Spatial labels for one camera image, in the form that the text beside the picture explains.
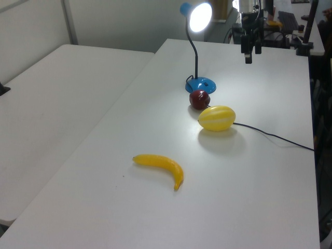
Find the desk lamp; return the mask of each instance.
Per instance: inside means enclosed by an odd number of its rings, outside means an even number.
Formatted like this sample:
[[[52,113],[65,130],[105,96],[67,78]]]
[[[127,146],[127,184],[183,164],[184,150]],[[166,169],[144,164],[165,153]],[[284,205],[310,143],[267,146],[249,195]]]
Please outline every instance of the desk lamp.
[[[206,28],[211,20],[212,8],[208,3],[202,3],[198,6],[192,6],[189,3],[183,3],[180,7],[181,14],[186,18],[186,34],[192,48],[195,52],[195,77],[186,80],[186,90],[190,93],[196,90],[204,90],[207,93],[212,93],[216,90],[216,84],[212,80],[205,77],[198,77],[198,54],[188,32],[188,23],[190,29],[194,32],[202,31]]]

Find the lamp neck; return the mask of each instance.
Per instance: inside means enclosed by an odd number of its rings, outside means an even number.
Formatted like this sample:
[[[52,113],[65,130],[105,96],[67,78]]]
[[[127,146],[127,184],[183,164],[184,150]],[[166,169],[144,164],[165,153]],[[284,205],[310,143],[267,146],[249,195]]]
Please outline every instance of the lamp neck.
[[[194,46],[191,38],[190,38],[190,35],[189,35],[189,31],[188,31],[188,18],[186,18],[186,34],[187,34],[187,37],[188,37],[188,40],[190,42],[190,44],[192,45],[192,48],[195,52],[195,79],[198,78],[197,74],[198,74],[198,54],[197,54],[197,50],[196,50],[196,47]]]

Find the plastic fruit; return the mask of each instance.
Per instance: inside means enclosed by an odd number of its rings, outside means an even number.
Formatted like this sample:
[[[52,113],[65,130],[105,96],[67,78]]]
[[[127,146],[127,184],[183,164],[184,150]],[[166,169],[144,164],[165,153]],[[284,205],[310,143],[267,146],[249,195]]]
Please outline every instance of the plastic fruit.
[[[209,94],[204,90],[196,90],[189,95],[190,104],[196,110],[206,109],[210,100]]]
[[[198,123],[210,131],[228,129],[235,121],[235,112],[228,106],[216,105],[202,111]]]
[[[152,154],[141,154],[133,157],[133,161],[137,164],[159,167],[170,171],[175,179],[174,190],[178,190],[183,182],[183,170],[174,160]]]

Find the blue lamp base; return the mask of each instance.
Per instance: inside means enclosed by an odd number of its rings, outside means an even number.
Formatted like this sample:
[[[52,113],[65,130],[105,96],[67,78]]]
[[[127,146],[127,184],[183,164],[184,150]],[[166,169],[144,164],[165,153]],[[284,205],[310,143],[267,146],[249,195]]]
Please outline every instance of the blue lamp base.
[[[205,77],[193,78],[187,81],[186,90],[192,93],[196,90],[204,90],[208,94],[213,93],[216,90],[216,83]]]

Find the white wall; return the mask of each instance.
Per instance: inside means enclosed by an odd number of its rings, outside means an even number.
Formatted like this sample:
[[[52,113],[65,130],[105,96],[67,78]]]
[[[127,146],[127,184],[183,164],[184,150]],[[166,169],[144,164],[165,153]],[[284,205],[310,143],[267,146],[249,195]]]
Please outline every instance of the white wall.
[[[9,82],[70,39],[60,0],[28,0],[0,13],[0,81]]]
[[[197,0],[66,0],[79,45],[156,52],[167,38],[187,39],[183,2]],[[203,40],[203,32],[193,35]]]

